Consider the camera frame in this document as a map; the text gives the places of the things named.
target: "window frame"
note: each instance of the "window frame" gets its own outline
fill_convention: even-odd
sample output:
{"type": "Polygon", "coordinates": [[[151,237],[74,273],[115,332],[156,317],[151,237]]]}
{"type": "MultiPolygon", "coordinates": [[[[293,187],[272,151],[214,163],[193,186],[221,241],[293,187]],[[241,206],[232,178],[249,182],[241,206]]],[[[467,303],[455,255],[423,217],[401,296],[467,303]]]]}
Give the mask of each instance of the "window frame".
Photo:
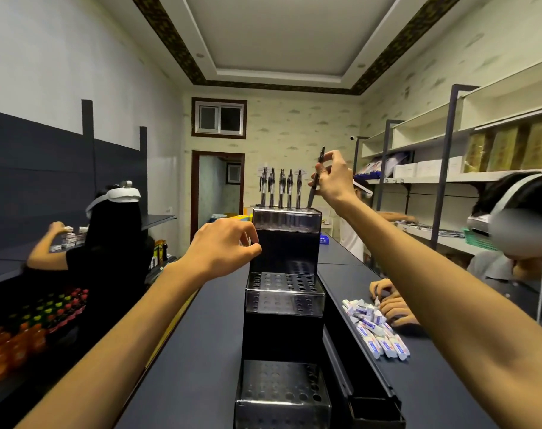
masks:
{"type": "Polygon", "coordinates": [[[225,165],[225,185],[241,185],[241,163],[240,162],[227,162],[225,165]],[[229,168],[230,167],[239,167],[239,180],[233,182],[229,180],[229,168]]]}
{"type": "Polygon", "coordinates": [[[191,99],[191,136],[203,136],[211,138],[236,138],[246,139],[247,136],[247,100],[215,100],[210,98],[191,99]],[[216,117],[218,129],[202,130],[200,128],[200,106],[217,107],[216,117]],[[221,108],[240,108],[239,134],[233,131],[221,131],[221,108]]]}

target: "green basket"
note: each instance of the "green basket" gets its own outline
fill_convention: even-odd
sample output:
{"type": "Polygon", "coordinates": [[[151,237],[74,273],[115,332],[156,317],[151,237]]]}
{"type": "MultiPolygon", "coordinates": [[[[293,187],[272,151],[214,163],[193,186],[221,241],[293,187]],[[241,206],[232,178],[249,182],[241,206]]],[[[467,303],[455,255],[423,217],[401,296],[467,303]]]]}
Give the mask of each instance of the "green basket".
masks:
{"type": "Polygon", "coordinates": [[[485,250],[499,251],[496,247],[493,246],[493,244],[489,241],[488,238],[475,234],[469,229],[464,229],[464,236],[466,243],[469,245],[483,248],[485,250]]]}

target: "white shirt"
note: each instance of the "white shirt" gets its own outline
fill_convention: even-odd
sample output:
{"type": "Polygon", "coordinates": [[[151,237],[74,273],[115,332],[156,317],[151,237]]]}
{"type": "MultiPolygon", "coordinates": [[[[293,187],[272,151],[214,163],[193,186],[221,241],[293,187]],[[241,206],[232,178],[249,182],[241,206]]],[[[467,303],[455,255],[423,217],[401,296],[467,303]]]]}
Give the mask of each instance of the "white shirt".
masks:
{"type": "Polygon", "coordinates": [[[351,225],[341,218],[341,245],[361,262],[364,261],[364,244],[351,225]]]}

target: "recessed ceiling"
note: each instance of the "recessed ceiling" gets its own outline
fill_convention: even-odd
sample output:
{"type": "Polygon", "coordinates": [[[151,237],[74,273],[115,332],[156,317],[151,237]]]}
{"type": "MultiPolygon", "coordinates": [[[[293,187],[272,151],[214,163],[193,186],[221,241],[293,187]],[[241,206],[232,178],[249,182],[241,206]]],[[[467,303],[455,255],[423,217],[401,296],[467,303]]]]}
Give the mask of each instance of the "recessed ceiling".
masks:
{"type": "Polygon", "coordinates": [[[341,77],[396,0],[186,1],[217,69],[341,77]]]}
{"type": "Polygon", "coordinates": [[[175,80],[361,95],[479,0],[100,1],[175,80]]]}

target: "wooden door frame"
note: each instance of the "wooden door frame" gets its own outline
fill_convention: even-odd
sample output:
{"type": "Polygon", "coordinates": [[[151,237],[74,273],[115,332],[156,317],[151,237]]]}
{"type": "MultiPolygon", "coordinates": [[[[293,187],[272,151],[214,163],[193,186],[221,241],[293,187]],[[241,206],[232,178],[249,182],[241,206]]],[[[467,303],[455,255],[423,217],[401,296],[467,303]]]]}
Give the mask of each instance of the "wooden door frame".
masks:
{"type": "Polygon", "coordinates": [[[245,176],[245,154],[232,152],[211,152],[207,150],[191,151],[191,212],[190,212],[190,242],[198,231],[198,209],[200,189],[200,156],[216,156],[222,158],[240,158],[241,162],[241,183],[239,184],[239,211],[243,214],[243,186],[245,176]]]}

